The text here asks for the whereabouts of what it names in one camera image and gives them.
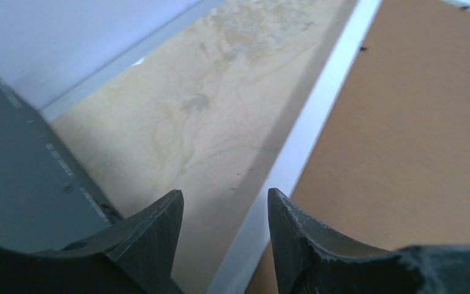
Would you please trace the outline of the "brown cardboard backing board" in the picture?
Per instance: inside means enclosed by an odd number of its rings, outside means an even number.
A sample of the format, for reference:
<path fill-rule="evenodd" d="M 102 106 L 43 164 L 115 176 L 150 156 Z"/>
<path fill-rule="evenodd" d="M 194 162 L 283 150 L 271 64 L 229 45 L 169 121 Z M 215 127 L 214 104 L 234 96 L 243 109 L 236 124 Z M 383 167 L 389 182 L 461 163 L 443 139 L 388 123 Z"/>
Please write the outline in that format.
<path fill-rule="evenodd" d="M 382 2 L 294 192 L 283 193 L 387 251 L 470 245 L 470 5 Z M 247 292 L 280 293 L 271 243 Z"/>

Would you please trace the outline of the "white picture frame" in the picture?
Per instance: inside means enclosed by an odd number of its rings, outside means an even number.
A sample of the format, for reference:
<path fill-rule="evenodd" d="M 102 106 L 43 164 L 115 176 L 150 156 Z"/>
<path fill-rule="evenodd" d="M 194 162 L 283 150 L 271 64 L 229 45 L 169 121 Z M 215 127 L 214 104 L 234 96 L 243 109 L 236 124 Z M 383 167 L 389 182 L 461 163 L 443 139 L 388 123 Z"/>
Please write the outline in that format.
<path fill-rule="evenodd" d="M 332 47 L 247 216 L 220 264 L 208 293 L 244 293 L 269 242 L 267 191 L 292 194 L 343 88 L 381 1 L 357 1 Z"/>

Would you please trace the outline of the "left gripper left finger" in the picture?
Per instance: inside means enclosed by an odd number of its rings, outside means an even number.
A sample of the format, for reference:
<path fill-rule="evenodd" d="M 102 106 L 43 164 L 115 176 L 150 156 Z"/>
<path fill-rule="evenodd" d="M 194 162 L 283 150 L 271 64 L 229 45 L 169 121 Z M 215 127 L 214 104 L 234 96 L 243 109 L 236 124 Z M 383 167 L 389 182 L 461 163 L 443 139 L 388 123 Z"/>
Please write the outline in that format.
<path fill-rule="evenodd" d="M 184 196 L 172 190 L 58 251 L 0 247 L 0 293 L 179 293 L 171 272 L 183 212 Z"/>

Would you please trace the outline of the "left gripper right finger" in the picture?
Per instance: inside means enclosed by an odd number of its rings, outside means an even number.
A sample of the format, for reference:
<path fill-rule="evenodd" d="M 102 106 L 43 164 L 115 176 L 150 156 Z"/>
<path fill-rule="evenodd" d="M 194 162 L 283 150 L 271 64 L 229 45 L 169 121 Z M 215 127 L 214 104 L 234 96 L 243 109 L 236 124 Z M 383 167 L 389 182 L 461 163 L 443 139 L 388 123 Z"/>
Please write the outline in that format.
<path fill-rule="evenodd" d="M 280 293 L 470 293 L 470 245 L 387 251 L 350 238 L 296 206 L 267 197 Z"/>

